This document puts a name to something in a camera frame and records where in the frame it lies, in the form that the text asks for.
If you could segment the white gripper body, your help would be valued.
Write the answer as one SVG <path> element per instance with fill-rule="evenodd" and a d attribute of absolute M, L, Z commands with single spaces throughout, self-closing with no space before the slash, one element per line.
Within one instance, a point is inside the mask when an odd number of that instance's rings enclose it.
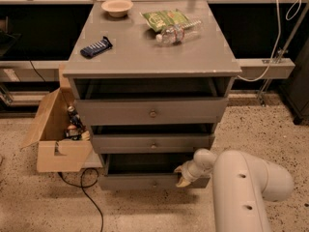
<path fill-rule="evenodd" d="M 204 172 L 202 166 L 199 166 L 194 160 L 186 161 L 182 165 L 182 176 L 189 183 L 198 180 Z"/>

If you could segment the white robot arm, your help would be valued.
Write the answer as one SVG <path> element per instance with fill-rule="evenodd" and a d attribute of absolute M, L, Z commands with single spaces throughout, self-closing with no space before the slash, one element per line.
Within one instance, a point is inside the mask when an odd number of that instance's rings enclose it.
<path fill-rule="evenodd" d="M 265 203 L 283 201 L 294 190 L 286 168 L 242 151 L 199 149 L 175 171 L 179 188 L 212 175 L 216 232 L 272 232 Z"/>

